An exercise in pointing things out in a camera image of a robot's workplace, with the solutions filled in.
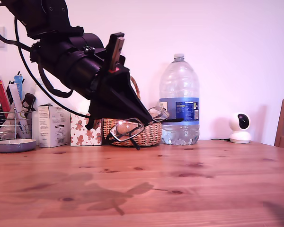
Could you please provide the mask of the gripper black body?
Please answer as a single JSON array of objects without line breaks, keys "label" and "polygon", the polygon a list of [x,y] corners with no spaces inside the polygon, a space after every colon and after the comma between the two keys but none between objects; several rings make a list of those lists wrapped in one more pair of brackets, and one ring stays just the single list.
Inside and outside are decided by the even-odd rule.
[{"label": "gripper black body", "polygon": [[[70,70],[72,89],[91,101],[99,93],[102,78],[109,72],[120,70],[124,65],[125,57],[121,55],[124,34],[111,34],[106,47],[100,38],[92,33],[71,37],[70,41],[81,54]],[[90,116],[86,128],[95,128],[99,120]]]}]

